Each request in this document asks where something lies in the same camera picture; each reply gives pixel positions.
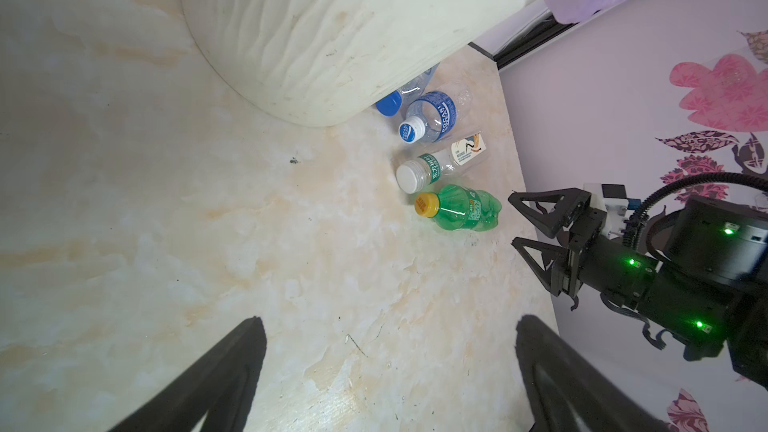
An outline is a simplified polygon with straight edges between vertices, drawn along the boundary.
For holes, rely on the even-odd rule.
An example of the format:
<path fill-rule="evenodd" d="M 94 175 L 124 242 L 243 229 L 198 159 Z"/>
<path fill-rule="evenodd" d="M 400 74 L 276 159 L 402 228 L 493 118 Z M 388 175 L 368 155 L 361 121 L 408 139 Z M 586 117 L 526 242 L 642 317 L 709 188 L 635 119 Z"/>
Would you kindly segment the green bottle yellow cap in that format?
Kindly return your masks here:
<path fill-rule="evenodd" d="M 420 193 L 414 209 L 447 231 L 485 232 L 498 225 L 502 204 L 486 191 L 447 185 L 437 193 Z"/>

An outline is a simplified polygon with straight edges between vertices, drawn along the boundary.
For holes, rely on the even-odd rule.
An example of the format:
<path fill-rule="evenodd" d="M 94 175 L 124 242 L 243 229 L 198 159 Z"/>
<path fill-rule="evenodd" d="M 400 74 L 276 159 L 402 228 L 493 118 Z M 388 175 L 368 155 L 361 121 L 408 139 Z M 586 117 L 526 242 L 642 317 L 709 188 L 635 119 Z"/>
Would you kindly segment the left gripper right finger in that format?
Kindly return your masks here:
<path fill-rule="evenodd" d="M 534 315 L 516 327 L 534 431 L 666 431 Z"/>

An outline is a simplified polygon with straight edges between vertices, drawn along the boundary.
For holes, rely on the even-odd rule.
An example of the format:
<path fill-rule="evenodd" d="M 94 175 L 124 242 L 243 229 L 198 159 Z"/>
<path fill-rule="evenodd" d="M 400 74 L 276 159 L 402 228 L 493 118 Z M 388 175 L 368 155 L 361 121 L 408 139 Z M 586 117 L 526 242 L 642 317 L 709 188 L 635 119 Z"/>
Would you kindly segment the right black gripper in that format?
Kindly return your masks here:
<path fill-rule="evenodd" d="M 544 289 L 575 297 L 581 282 L 597 290 L 611 311 L 641 321 L 643 336 L 657 349 L 666 343 L 662 333 L 650 332 L 652 322 L 684 345 L 686 360 L 720 355 L 729 307 L 724 286 L 704 270 L 643 256 L 603 237 L 606 213 L 588 208 L 590 201 L 591 193 L 578 188 L 508 197 L 548 238 L 570 227 L 569 250 L 524 237 L 511 243 Z"/>

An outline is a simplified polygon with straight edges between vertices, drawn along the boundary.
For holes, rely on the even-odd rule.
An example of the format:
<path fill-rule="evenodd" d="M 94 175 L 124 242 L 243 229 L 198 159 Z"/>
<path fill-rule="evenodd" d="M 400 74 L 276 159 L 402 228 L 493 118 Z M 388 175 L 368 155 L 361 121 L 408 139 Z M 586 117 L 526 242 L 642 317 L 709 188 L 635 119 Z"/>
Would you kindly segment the clear bottle bird label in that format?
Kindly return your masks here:
<path fill-rule="evenodd" d="M 423 153 L 400 164 L 397 185 L 412 195 L 440 180 L 457 177 L 486 159 L 488 147 L 482 132 L 461 137 L 433 152 Z"/>

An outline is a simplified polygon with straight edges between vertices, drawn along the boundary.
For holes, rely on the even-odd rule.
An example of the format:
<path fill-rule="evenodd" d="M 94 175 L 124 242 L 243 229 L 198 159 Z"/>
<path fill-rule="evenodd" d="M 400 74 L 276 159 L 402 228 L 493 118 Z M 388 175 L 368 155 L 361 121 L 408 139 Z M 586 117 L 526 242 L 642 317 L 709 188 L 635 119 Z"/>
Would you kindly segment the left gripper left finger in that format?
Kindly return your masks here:
<path fill-rule="evenodd" d="M 241 322 L 115 431 L 242 431 L 254 400 L 267 336 L 262 320 Z"/>

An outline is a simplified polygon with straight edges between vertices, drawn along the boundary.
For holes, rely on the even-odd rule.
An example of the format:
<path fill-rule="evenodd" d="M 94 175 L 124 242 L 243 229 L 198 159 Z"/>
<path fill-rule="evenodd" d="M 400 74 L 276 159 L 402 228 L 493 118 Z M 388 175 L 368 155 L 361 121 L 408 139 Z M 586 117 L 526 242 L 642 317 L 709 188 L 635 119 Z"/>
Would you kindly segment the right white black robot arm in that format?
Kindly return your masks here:
<path fill-rule="evenodd" d="M 621 185 L 513 193 L 509 203 L 538 231 L 513 247 L 553 296 L 597 291 L 612 312 L 642 322 L 663 349 L 664 334 L 689 362 L 727 351 L 739 375 L 767 384 L 767 216 L 749 207 L 693 198 L 654 220 L 644 246 L 621 234 L 640 207 Z"/>

